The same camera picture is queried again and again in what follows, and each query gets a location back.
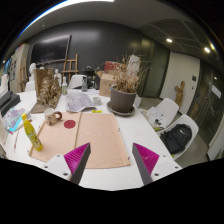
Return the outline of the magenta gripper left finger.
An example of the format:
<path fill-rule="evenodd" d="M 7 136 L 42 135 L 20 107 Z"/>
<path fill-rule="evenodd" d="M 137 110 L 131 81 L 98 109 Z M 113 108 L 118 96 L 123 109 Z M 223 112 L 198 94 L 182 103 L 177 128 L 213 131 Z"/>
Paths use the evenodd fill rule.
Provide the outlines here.
<path fill-rule="evenodd" d="M 70 181 L 76 185 L 80 183 L 86 163 L 91 153 L 89 143 L 81 145 L 64 155 L 65 161 L 71 171 Z"/>

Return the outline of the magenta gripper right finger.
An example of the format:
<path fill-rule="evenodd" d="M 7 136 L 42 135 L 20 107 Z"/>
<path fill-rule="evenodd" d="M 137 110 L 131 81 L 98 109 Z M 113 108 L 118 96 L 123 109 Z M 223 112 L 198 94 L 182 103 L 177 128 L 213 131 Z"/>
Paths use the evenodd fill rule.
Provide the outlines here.
<path fill-rule="evenodd" d="M 143 185 L 148 185 L 153 182 L 151 174 L 159 159 L 159 155 L 150 149 L 134 143 L 132 146 L 134 155 Z"/>

